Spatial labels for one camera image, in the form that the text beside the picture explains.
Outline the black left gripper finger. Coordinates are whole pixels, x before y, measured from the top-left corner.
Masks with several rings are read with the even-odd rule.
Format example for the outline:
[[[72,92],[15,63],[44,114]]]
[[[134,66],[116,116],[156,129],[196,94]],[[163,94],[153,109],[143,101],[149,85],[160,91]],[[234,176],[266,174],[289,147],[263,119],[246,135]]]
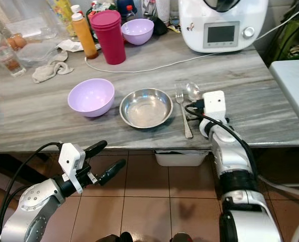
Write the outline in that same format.
[[[110,167],[108,167],[100,176],[99,176],[99,184],[104,186],[107,182],[109,182],[119,171],[126,166],[127,160],[120,159]]]
[[[85,158],[91,158],[107,147],[107,141],[101,140],[98,143],[91,145],[91,147],[85,148]]]

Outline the steel spoon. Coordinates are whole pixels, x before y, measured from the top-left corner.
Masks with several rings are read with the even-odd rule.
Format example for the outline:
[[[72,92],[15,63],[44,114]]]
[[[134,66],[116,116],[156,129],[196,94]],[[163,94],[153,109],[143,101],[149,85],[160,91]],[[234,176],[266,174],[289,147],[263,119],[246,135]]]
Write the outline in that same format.
[[[203,94],[200,88],[193,82],[186,83],[184,92],[191,103],[195,103],[196,101],[203,99]]]

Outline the steel fork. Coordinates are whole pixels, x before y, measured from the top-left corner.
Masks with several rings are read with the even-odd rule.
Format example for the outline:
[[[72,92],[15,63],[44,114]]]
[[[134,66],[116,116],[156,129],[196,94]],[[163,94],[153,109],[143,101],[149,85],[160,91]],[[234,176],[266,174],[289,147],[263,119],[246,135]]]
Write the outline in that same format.
[[[184,99],[184,93],[183,93],[181,81],[175,81],[174,86],[175,86],[175,101],[180,106],[180,112],[182,114],[183,123],[184,123],[185,137],[188,139],[191,139],[191,138],[193,138],[193,134],[192,134],[191,128],[189,127],[188,118],[187,118],[185,107],[184,107],[185,99]]]

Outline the stainless steel dish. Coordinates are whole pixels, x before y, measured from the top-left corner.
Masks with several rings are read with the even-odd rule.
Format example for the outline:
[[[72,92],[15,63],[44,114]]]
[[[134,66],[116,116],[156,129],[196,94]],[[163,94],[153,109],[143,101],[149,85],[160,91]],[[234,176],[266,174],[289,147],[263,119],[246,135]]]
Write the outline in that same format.
[[[124,97],[119,105],[119,114],[129,126],[149,129],[166,122],[172,114],[172,98],[156,88],[142,88]]]

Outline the large purple plastic bowl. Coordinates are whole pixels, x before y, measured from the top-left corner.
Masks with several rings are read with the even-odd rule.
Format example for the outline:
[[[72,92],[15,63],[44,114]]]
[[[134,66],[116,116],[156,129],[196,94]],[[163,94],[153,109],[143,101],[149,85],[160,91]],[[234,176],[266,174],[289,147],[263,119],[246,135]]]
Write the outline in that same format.
[[[68,94],[67,103],[85,117],[98,117],[109,111],[114,103],[114,85],[107,79],[87,79]]]

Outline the white plastic bin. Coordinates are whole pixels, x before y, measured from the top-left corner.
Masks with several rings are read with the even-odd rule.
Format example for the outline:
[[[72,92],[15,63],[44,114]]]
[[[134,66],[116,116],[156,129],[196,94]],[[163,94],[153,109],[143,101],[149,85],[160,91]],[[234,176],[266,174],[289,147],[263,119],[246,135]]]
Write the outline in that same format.
[[[154,155],[161,166],[200,166],[209,150],[156,150]]]

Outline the black left robot foot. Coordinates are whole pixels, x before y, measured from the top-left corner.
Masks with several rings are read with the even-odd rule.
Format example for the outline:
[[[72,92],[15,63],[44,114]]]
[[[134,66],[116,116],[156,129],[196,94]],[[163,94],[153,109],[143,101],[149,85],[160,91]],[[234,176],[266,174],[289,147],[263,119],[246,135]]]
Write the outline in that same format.
[[[134,240],[129,232],[122,232],[120,235],[107,235],[96,242],[134,242]]]

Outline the black robot foot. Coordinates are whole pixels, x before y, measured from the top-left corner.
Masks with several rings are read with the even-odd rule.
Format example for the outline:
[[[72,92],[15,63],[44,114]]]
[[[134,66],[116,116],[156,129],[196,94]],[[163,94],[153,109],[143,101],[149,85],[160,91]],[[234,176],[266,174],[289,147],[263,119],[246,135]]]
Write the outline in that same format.
[[[173,237],[169,240],[169,242],[194,242],[193,238],[184,232],[179,232],[173,235]]]
[[[134,240],[129,232],[122,232],[120,235],[107,235],[96,242],[134,242]]]

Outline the grey crumpled cloth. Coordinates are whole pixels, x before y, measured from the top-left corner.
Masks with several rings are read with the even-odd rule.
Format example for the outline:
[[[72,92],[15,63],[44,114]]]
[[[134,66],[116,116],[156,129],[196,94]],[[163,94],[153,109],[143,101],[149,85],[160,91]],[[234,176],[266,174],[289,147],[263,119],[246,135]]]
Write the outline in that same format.
[[[67,65],[66,60],[68,53],[66,50],[60,51],[55,57],[45,66],[40,66],[35,69],[32,74],[34,83],[41,83],[48,79],[54,78],[56,75],[66,75],[73,71],[73,68]]]

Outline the black right robot foot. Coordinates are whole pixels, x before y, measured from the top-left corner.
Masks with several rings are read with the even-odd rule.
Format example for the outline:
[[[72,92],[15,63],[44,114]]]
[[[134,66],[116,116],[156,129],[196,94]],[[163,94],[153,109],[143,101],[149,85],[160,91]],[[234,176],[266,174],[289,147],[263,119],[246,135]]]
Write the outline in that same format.
[[[173,237],[169,240],[169,242],[194,242],[193,238],[184,232],[179,232],[173,235]]]

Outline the orange sauce squeeze bottle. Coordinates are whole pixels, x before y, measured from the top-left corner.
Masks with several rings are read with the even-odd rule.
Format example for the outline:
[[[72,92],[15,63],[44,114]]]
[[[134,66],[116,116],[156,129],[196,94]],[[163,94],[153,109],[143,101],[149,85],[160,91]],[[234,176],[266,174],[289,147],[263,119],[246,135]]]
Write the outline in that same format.
[[[87,23],[87,19],[84,17],[84,14],[82,13],[82,10],[80,10],[79,5],[71,6],[71,11],[73,12],[71,16],[73,30],[75,31],[75,34],[83,47],[86,58],[97,58],[98,50],[92,37],[89,23]]]

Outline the green and black bag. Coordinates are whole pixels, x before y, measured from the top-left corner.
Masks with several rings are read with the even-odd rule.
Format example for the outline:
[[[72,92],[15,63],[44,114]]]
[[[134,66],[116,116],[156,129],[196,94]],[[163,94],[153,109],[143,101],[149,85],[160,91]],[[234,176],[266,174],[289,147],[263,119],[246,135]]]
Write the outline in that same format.
[[[267,66],[272,62],[287,60],[291,57],[291,49],[294,48],[299,36],[299,14],[293,17],[291,13],[288,17],[291,17],[291,20],[276,30],[270,43],[265,61]]]

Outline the drinking glass with brown dregs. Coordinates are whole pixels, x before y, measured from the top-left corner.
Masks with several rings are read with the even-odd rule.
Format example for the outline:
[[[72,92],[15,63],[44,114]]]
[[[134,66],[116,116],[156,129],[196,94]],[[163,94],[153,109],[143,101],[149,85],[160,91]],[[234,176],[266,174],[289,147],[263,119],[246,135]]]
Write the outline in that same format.
[[[15,51],[7,43],[7,40],[0,35],[0,65],[6,68],[11,76],[17,77],[25,74],[26,69],[20,64]]]

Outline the brown egg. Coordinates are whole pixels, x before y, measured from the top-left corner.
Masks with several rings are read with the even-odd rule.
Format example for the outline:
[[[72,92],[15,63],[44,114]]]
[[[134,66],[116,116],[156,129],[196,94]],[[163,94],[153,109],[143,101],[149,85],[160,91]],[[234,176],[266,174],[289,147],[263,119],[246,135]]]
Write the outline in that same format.
[[[22,34],[13,34],[7,38],[7,43],[13,50],[18,51],[26,46],[27,41]]]

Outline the large clear plastic box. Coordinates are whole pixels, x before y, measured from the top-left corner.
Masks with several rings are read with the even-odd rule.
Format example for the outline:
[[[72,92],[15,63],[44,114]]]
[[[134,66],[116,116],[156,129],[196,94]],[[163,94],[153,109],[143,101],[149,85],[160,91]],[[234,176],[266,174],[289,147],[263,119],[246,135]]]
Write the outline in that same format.
[[[0,32],[43,41],[64,31],[48,0],[0,0]]]

